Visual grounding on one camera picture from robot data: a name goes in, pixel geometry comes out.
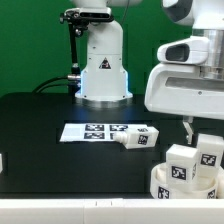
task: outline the cube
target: cube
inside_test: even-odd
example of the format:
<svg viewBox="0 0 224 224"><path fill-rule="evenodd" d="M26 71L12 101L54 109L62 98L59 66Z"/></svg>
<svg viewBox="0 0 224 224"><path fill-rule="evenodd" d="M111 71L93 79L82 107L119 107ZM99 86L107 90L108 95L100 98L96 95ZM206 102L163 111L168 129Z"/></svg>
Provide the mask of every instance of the cube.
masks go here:
<svg viewBox="0 0 224 224"><path fill-rule="evenodd" d="M223 156L223 138L199 134L197 149L199 150L198 174L204 177L216 178Z"/></svg>
<svg viewBox="0 0 224 224"><path fill-rule="evenodd" d="M174 144L166 153L167 184L183 192L197 185L198 149Z"/></svg>

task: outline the green wall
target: green wall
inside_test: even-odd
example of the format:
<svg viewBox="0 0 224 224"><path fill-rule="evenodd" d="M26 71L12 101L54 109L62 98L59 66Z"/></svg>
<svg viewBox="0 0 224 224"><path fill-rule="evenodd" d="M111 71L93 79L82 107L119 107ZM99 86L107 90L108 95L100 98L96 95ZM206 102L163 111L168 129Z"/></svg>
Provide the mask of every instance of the green wall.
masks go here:
<svg viewBox="0 0 224 224"><path fill-rule="evenodd" d="M43 81L70 72L68 29L60 25L59 14L72 7L68 0L0 0L0 96L31 92ZM124 8L113 8L118 22L123 13ZM123 62L130 76L129 89L134 93L145 92L148 75L158 63L158 47L191 34L189 27L167 19L160 0L143 0L129 8L123 29ZM82 68L86 62L85 41L86 37L78 40ZM66 89L58 87L54 91Z"/></svg>

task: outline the black table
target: black table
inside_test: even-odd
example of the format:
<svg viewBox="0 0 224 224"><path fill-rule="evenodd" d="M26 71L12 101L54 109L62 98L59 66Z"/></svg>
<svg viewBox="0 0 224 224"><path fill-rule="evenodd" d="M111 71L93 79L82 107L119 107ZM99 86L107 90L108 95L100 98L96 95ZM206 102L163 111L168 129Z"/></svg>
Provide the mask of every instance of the black table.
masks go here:
<svg viewBox="0 0 224 224"><path fill-rule="evenodd" d="M147 124L154 148L117 142L60 143L65 123ZM224 122L195 119L196 132L224 135ZM77 105L67 94L12 93L0 98L0 198L150 198L150 171L172 144L186 145L181 116L151 113L144 96L114 109Z"/></svg>

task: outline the warning label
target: warning label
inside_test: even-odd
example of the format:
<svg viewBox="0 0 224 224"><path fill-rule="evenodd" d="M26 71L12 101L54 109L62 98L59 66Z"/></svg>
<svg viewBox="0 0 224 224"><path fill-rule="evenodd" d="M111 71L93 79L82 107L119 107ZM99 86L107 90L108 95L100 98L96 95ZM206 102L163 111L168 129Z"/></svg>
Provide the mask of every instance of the warning label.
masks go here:
<svg viewBox="0 0 224 224"><path fill-rule="evenodd" d="M104 58L103 62L101 63L100 69L111 69L110 63L108 62L107 58Z"/></svg>

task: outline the black cable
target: black cable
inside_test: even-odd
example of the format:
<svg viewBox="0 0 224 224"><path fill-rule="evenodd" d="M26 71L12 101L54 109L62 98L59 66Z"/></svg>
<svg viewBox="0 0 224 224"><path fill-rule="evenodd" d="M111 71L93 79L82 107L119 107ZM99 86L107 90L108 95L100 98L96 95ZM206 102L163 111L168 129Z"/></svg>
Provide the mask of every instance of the black cable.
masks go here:
<svg viewBox="0 0 224 224"><path fill-rule="evenodd" d="M57 87L57 86L68 86L68 84L52 84L52 85L44 86L37 93L41 93L43 90L45 90L47 88L52 88L52 87Z"/></svg>
<svg viewBox="0 0 224 224"><path fill-rule="evenodd" d="M124 24L124 21L126 19L129 5L130 5L130 0L127 0L127 5L126 5L125 11L124 11L124 15L123 15L123 18L122 18L121 23L120 23L121 26Z"/></svg>
<svg viewBox="0 0 224 224"><path fill-rule="evenodd" d="M55 81L59 81L59 80L63 80L63 79L66 79L67 80L67 76L60 76L60 77L55 77L55 78L52 78L52 79L49 79L43 83L41 83L39 86L37 86L33 91L32 93L37 93L42 87L46 86L47 84L49 83L52 83L52 82L55 82Z"/></svg>

